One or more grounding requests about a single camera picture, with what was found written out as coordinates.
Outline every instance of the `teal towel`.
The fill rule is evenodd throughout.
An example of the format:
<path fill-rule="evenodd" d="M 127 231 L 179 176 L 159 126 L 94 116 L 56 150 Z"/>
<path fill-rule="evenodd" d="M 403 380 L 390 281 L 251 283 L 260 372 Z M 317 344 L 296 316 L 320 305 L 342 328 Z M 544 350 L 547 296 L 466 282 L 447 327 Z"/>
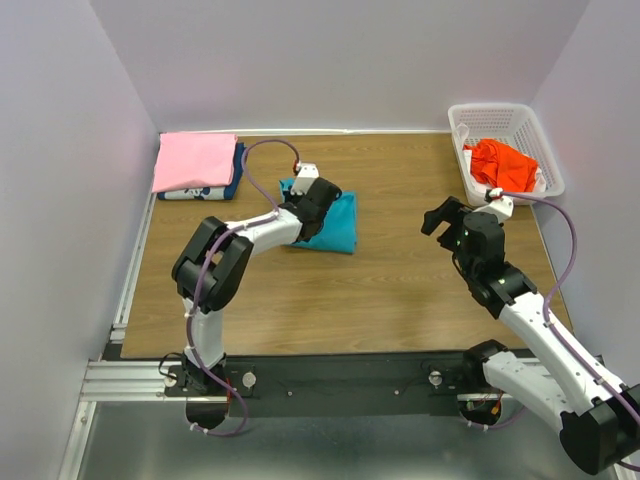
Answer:
<path fill-rule="evenodd" d="M 291 178 L 280 180 L 280 194 L 289 190 L 291 185 Z M 342 196 L 329 208 L 322 230 L 308 242 L 296 242 L 291 246 L 353 254 L 356 243 L 356 194 L 342 192 Z"/>

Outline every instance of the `gray floor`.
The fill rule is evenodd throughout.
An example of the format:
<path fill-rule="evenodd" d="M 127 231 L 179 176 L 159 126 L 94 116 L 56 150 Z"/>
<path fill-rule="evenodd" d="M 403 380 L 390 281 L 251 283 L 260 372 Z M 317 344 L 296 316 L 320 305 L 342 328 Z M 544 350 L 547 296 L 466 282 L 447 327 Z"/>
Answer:
<path fill-rule="evenodd" d="M 611 479 L 564 455 L 533 415 L 504 430 L 469 430 L 423 415 L 253 419 L 228 439 L 188 430 L 183 404 L 101 404 L 81 479 L 377 480 Z"/>

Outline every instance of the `folded cloth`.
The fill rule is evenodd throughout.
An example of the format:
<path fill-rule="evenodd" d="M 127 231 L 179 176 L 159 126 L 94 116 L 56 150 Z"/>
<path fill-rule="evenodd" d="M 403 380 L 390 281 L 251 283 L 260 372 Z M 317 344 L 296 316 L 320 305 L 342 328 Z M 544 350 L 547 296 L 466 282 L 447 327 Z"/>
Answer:
<path fill-rule="evenodd" d="M 291 185 L 293 185 L 291 178 L 280 180 L 282 198 Z M 355 253 L 356 243 L 356 194 L 342 192 L 342 196 L 329 208 L 322 230 L 308 242 L 296 242 L 291 246 L 328 252 Z"/>
<path fill-rule="evenodd" d="M 230 133 L 163 133 L 153 192 L 229 185 L 237 140 Z"/>
<path fill-rule="evenodd" d="M 471 175 L 478 182 L 508 192 L 532 192 L 538 162 L 515 148 L 493 139 L 482 139 L 471 150 Z"/>
<path fill-rule="evenodd" d="M 233 178 L 226 187 L 185 188 L 171 192 L 158 192 L 160 200 L 231 200 L 238 189 L 242 178 L 242 154 L 244 143 L 236 144 L 233 154 Z"/>

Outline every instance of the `stack of folded cloths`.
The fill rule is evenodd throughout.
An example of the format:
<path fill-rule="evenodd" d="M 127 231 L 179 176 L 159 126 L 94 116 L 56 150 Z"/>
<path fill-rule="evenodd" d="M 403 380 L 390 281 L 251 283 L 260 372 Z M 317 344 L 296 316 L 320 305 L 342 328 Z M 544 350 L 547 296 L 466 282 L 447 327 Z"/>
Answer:
<path fill-rule="evenodd" d="M 163 133 L 152 190 L 161 200 L 230 200 L 244 149 L 228 133 Z"/>

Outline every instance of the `blue cloth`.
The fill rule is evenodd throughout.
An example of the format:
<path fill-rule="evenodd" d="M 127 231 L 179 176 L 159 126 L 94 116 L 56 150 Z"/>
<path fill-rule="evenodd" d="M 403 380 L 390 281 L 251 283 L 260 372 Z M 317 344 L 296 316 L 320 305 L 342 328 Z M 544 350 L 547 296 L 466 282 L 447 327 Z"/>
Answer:
<path fill-rule="evenodd" d="M 291 178 L 280 180 L 280 193 L 291 188 L 291 185 L 293 185 Z M 328 252 L 355 253 L 356 243 L 356 194 L 342 192 L 342 196 L 329 208 L 322 230 L 308 242 L 297 242 L 291 246 Z"/>
<path fill-rule="evenodd" d="M 242 154 L 244 150 L 244 143 L 236 143 L 236 149 L 233 152 L 233 176 L 231 183 L 226 187 L 185 188 L 172 192 L 160 192 L 158 193 L 158 198 L 160 200 L 231 200 L 242 178 Z"/>

